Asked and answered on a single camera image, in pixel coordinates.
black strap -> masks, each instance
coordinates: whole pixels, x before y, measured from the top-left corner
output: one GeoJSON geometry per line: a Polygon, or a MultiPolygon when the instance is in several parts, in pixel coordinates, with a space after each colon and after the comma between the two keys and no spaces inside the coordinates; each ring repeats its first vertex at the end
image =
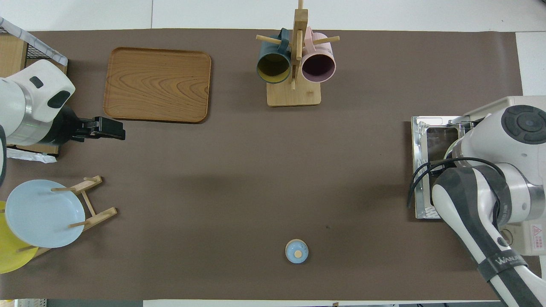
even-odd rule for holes
{"type": "Polygon", "coordinates": [[[527,266],[523,257],[514,250],[506,250],[486,258],[478,265],[478,271],[489,281],[498,273],[520,265],[527,266]]]}

pink mug handle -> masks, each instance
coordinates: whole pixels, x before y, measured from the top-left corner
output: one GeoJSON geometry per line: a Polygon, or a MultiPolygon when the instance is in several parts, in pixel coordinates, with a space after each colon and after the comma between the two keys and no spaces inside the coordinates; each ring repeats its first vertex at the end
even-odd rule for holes
{"type": "Polygon", "coordinates": [[[308,52],[315,52],[317,49],[315,49],[313,45],[313,31],[311,31],[311,27],[307,27],[305,30],[305,48],[308,48],[308,52]]]}

mug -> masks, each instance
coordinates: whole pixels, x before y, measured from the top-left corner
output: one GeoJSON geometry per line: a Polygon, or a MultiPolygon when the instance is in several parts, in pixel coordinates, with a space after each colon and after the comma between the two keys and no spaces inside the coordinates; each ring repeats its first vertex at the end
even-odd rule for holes
{"type": "Polygon", "coordinates": [[[277,45],[269,42],[262,42],[256,72],[262,80],[275,84],[285,81],[290,75],[290,48],[288,47],[288,30],[282,28],[278,36],[271,36],[281,40],[277,45]]]}
{"type": "Polygon", "coordinates": [[[305,31],[305,47],[302,50],[301,74],[310,82],[325,82],[336,72],[336,61],[332,52],[332,44],[313,45],[313,41],[327,36],[313,33],[311,27],[305,31]]]}

mug handle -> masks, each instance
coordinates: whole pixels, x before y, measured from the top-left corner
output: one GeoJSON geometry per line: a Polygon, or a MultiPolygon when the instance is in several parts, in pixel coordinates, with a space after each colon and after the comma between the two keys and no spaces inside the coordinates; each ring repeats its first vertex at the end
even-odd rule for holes
{"type": "Polygon", "coordinates": [[[278,51],[283,54],[288,49],[288,43],[290,42],[288,40],[288,29],[282,28],[281,32],[278,34],[278,39],[281,40],[278,51]]]}
{"type": "Polygon", "coordinates": [[[311,27],[307,27],[305,29],[305,48],[308,49],[309,52],[315,52],[317,49],[313,45],[313,31],[311,30],[311,27]]]}

black cable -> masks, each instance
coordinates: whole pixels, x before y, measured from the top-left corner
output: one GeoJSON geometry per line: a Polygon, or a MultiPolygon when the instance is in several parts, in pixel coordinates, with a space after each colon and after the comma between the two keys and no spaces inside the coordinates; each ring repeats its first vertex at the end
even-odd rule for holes
{"type": "Polygon", "coordinates": [[[443,165],[446,165],[448,163],[452,163],[452,162],[455,162],[455,161],[476,161],[476,162],[480,162],[480,163],[484,163],[486,165],[489,165],[491,166],[492,168],[494,168],[503,178],[505,177],[504,173],[501,171],[501,169],[496,166],[494,163],[492,162],[489,162],[487,160],[484,160],[484,159],[480,159],[480,158],[472,158],[472,157],[468,157],[468,158],[451,158],[451,159],[445,159],[445,160],[442,160],[441,162],[439,163],[436,163],[436,164],[433,164],[433,165],[430,165],[430,162],[427,162],[427,163],[424,163],[423,165],[421,165],[420,167],[417,168],[417,170],[413,173],[413,178],[415,178],[416,174],[426,165],[428,165],[426,171],[424,173],[422,173],[419,177],[417,177],[417,180],[414,182],[413,181],[413,178],[412,178],[412,183],[410,184],[409,186],[409,191],[408,191],[408,198],[407,198],[407,202],[406,202],[406,206],[407,208],[411,208],[411,198],[413,196],[413,193],[414,193],[414,190],[415,188],[417,187],[417,185],[419,184],[419,182],[426,176],[428,175],[432,170],[434,170],[435,168],[439,167],[439,166],[443,166],[443,165]]]}

